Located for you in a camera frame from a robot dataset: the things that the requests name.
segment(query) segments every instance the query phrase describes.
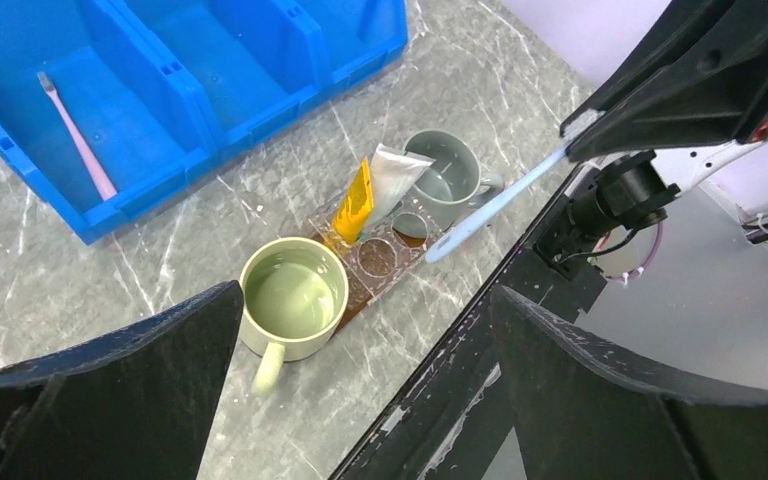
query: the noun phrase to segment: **mug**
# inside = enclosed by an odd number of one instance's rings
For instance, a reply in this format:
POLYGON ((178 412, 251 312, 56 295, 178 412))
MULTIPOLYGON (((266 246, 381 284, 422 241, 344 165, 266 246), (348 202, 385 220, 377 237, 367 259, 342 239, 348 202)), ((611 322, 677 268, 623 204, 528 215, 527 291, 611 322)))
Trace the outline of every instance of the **mug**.
POLYGON ((287 237, 260 247, 243 267, 240 338, 263 357, 252 385, 269 393, 281 366, 307 358, 334 334, 349 299, 343 263, 328 247, 287 237))
MULTIPOLYGON (((434 159, 410 192, 420 201, 441 230, 448 230, 468 209, 480 208, 505 189, 505 179, 495 172, 481 172, 481 165, 460 139, 446 132, 425 130, 404 146, 408 152, 434 159)), ((422 220, 401 215, 393 230, 413 238, 425 238, 422 220)))

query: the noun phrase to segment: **pink toothbrush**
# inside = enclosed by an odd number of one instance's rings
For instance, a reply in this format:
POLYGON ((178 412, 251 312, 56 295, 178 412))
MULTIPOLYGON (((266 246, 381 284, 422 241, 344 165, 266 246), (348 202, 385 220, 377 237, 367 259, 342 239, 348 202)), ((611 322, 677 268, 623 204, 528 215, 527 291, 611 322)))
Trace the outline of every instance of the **pink toothbrush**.
POLYGON ((57 89, 54 88, 54 84, 48 78, 45 72, 39 72, 37 77, 40 79, 40 85, 42 85, 45 93, 54 102, 54 106, 57 107, 57 111, 60 112, 60 118, 63 119, 63 123, 66 124, 66 128, 69 129, 69 134, 72 135, 72 141, 75 142, 75 146, 78 147, 78 153, 81 154, 81 158, 84 160, 87 170, 90 172, 90 177, 93 179, 95 188, 98 190, 99 195, 104 200, 109 199, 113 195, 116 195, 116 187, 113 186, 113 182, 104 172, 104 168, 98 163, 98 159, 95 154, 90 150, 90 146, 87 141, 84 140, 81 132, 78 131, 78 127, 75 126, 75 122, 72 121, 72 117, 69 116, 69 112, 66 111, 66 107, 63 106, 63 102, 60 100, 60 95, 57 94, 57 89))

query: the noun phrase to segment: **mug handle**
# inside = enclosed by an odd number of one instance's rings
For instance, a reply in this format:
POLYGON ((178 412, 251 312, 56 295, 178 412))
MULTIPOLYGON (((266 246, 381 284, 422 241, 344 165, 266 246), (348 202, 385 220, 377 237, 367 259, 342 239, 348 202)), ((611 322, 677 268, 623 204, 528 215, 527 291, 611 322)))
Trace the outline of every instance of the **mug handle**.
POLYGON ((280 343, 269 342, 257 373, 254 375, 252 390, 255 395, 266 395, 271 392, 278 382, 278 374, 281 373, 281 365, 284 364, 284 352, 286 347, 280 343))
POLYGON ((505 190, 505 177, 496 172, 487 172, 481 177, 479 185, 487 187, 487 191, 472 197, 466 204, 467 208, 481 208, 484 204, 502 193, 505 190))

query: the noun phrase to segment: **gray mug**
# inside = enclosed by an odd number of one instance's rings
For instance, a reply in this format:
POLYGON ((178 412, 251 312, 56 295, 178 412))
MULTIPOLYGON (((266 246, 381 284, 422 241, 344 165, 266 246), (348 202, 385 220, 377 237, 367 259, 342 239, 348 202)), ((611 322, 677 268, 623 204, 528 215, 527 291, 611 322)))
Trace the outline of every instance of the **gray mug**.
MULTIPOLYGON (((502 175, 482 173, 469 147, 449 133, 419 132, 408 140, 404 150, 434 159, 410 192, 441 230, 448 230, 466 210, 480 208, 505 189, 502 175), (486 191, 478 193, 485 187, 486 191)), ((422 220, 412 215, 397 217, 393 230, 414 238, 426 236, 422 220)))

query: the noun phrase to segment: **mug rim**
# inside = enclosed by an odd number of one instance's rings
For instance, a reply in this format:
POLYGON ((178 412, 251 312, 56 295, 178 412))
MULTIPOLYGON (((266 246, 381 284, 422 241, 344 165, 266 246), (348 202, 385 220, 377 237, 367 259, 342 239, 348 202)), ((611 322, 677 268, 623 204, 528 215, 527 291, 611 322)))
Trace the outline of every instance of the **mug rim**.
POLYGON ((461 145, 466 147, 466 149, 469 151, 469 154, 472 156, 472 159, 475 161, 475 165, 478 167, 478 178, 475 181, 475 188, 472 189, 472 191, 469 193, 469 195, 467 195, 466 197, 464 197, 464 198, 462 198, 460 200, 440 200, 439 198, 434 198, 431 195, 429 195, 429 194, 425 193, 424 191, 422 191, 421 188, 417 187, 416 183, 411 185, 411 190, 413 190, 415 193, 417 193, 419 195, 422 195, 423 197, 427 198, 428 200, 430 200, 432 202, 436 202, 436 203, 438 203, 440 205, 447 205, 447 206, 448 205, 461 205, 463 203, 469 202, 476 195, 478 195, 478 190, 481 189, 481 177, 482 177, 481 173, 482 173, 482 170, 484 170, 484 167, 481 165, 481 162, 478 161, 478 158, 476 158, 475 152, 472 151, 472 147, 467 145, 467 143, 464 142, 463 140, 461 140, 460 137, 456 136, 453 133, 449 133, 446 130, 441 130, 441 129, 436 129, 436 128, 425 128, 425 129, 422 129, 422 130, 420 130, 418 132, 415 132, 415 133, 411 134, 411 136, 405 141, 405 144, 402 146, 402 150, 406 151, 406 152, 409 151, 409 150, 407 150, 407 146, 410 143, 410 141, 413 140, 414 137, 416 137, 417 135, 420 135, 420 134, 423 134, 423 133, 429 133, 429 132, 442 133, 443 135, 448 135, 449 137, 457 140, 458 142, 461 143, 461 145))
POLYGON ((316 340, 317 338, 326 335, 328 332, 331 331, 331 329, 340 322, 340 320, 343 318, 343 314, 346 311, 346 307, 349 304, 349 274, 346 271, 346 267, 343 265, 343 261, 340 260, 340 257, 337 256, 336 253, 334 253, 330 248, 327 246, 312 240, 310 238, 305 237, 281 237, 276 240, 272 240, 271 242, 268 242, 264 245, 262 245, 260 248, 255 250, 254 253, 252 253, 249 258, 246 260, 246 263, 243 265, 243 270, 240 273, 240 289, 243 291, 243 319, 248 321, 251 325, 254 326, 254 328, 261 334, 263 334, 266 338, 269 339, 270 342, 275 343, 281 343, 281 344, 295 344, 295 343, 304 343, 309 342, 311 340, 316 340), (263 328, 257 321, 255 321, 254 316, 249 311, 249 303, 246 301, 245 298, 245 292, 246 292, 246 285, 243 282, 243 277, 245 277, 246 272, 253 267, 252 261, 257 258, 258 254, 266 250, 267 248, 278 244, 278 243, 285 243, 288 241, 301 241, 302 243, 307 243, 309 245, 315 245, 317 248, 320 248, 325 252, 326 255, 330 256, 335 262, 337 262, 337 265, 340 266, 340 271, 342 272, 342 283, 343 287, 345 287, 346 294, 343 297, 343 301, 340 302, 340 308, 337 310, 337 314, 334 315, 334 318, 331 319, 330 322, 328 322, 328 325, 326 325, 322 330, 314 333, 313 335, 308 335, 307 337, 303 338, 286 338, 286 337, 279 337, 278 335, 275 335, 272 332, 267 331, 265 328, 263 328))

